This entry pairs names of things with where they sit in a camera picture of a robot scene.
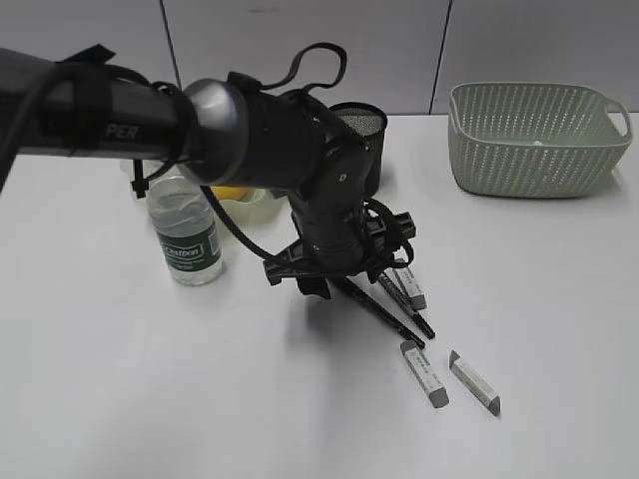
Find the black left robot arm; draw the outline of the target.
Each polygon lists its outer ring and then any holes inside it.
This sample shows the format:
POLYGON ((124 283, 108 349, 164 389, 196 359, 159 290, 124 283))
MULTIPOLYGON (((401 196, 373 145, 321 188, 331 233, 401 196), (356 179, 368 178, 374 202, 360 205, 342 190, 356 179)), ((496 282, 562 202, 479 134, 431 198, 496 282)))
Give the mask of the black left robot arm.
POLYGON ((19 155, 128 159, 178 168, 209 196, 215 186, 284 193, 298 234, 269 253, 248 249, 271 284, 294 278, 328 297, 328 283, 376 281, 413 256, 416 228, 365 191, 375 151, 355 128, 287 80, 266 85, 237 72, 186 89, 152 82, 95 45, 50 61, 1 53, 1 172, 19 155))

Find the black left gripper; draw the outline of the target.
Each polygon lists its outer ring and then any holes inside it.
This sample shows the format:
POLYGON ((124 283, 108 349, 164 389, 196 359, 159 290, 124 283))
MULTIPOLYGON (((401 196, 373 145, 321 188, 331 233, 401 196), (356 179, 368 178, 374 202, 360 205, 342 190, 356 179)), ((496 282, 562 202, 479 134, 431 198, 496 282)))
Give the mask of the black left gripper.
POLYGON ((374 283, 386 269, 405 267, 395 258, 401 249, 414 260, 410 214, 395 214, 365 195, 371 164, 372 154, 362 144, 333 147, 310 182, 288 193, 299 238, 264 261, 270 284, 293 278, 301 293, 329 298, 331 279, 364 273, 374 283))

